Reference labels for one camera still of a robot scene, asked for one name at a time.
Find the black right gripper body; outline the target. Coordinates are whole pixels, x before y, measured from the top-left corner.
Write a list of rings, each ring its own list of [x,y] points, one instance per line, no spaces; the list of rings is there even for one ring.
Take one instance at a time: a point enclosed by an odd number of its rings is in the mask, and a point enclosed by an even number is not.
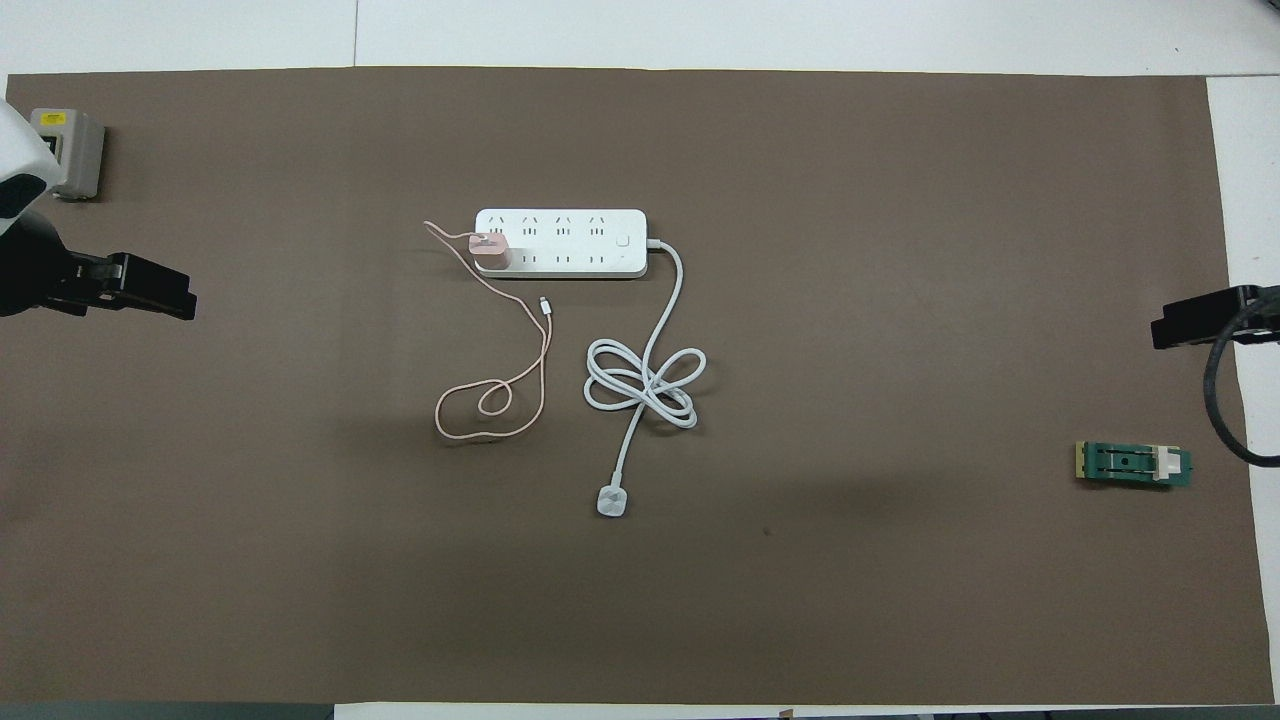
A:
[[[1240,320],[1240,345],[1279,342],[1279,286],[1261,288]]]

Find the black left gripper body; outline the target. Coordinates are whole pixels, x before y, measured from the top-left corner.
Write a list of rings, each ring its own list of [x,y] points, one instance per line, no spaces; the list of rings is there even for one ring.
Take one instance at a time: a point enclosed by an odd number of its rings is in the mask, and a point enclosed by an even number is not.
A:
[[[106,258],[65,247],[52,223],[38,213],[17,218],[1,237],[1,315],[33,307],[84,316],[88,307],[118,310],[106,291]]]

